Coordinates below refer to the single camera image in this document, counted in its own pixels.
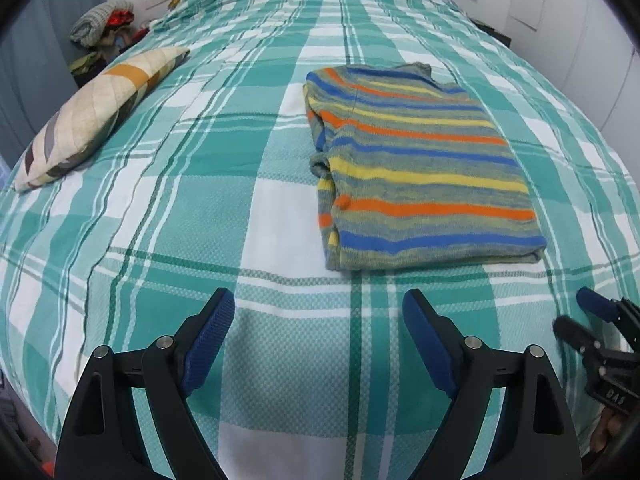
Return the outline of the person's right hand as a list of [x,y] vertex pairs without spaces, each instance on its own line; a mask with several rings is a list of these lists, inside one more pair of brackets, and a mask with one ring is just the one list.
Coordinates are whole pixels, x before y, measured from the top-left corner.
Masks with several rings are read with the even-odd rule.
[[605,406],[600,411],[600,418],[589,441],[589,452],[599,454],[620,434],[624,429],[628,417],[618,414]]

